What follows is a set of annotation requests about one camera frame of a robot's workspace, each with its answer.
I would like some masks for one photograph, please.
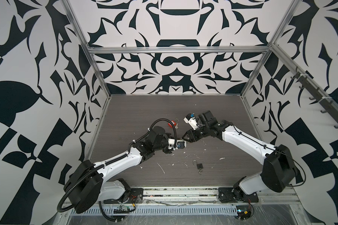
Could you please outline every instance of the black mounting plate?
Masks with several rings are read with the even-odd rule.
[[[232,192],[233,188],[218,188],[219,191],[219,201],[222,203],[229,203],[229,202],[251,202],[256,203],[259,202],[258,195],[256,192],[250,195],[243,196],[241,199],[236,199],[235,195]]]

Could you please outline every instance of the red padlock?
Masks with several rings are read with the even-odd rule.
[[[171,122],[174,124],[174,126],[176,126],[176,124],[177,124],[177,122],[175,122],[175,120],[178,120],[177,122],[179,122],[179,119],[174,119],[174,120],[172,120]]]

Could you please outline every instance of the white robot arm segment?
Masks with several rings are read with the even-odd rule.
[[[264,143],[261,140],[258,140],[255,137],[252,137],[244,132],[242,132],[242,134],[239,134],[238,132],[242,131],[240,131],[234,125],[227,127],[225,131],[222,133],[223,141],[237,146],[238,148],[251,155],[260,164],[263,165],[264,159],[266,158],[266,154],[271,154],[273,150],[270,149],[274,149],[275,146],[272,144]],[[266,145],[268,148],[265,148],[258,143]]]

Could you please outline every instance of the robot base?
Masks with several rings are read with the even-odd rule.
[[[219,191],[219,201],[222,203],[230,203],[230,202],[259,202],[257,193],[254,192],[253,194],[246,195],[240,194],[240,197],[238,197],[239,191],[236,188],[218,188]]]
[[[120,199],[120,200],[115,200],[115,199],[108,199],[108,200],[104,200],[104,204],[121,204],[123,202],[126,202],[127,200],[129,201],[128,203],[130,204],[130,200],[132,198],[132,196],[135,196],[136,198],[136,202],[138,202],[139,199],[142,199],[143,196],[143,189],[142,188],[131,188],[129,195],[125,198],[125,199]]]

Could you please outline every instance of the wall panel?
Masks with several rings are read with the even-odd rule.
[[[112,94],[239,94],[261,53],[97,54]]]
[[[0,224],[55,215],[105,100],[59,1],[0,1]]]
[[[289,0],[70,2],[94,47],[267,45],[290,4]]]
[[[338,103],[338,1],[304,0],[278,44]]]
[[[246,99],[263,140],[287,146],[303,167],[292,185],[303,207],[326,225],[338,223],[338,129],[335,120],[272,53]]]

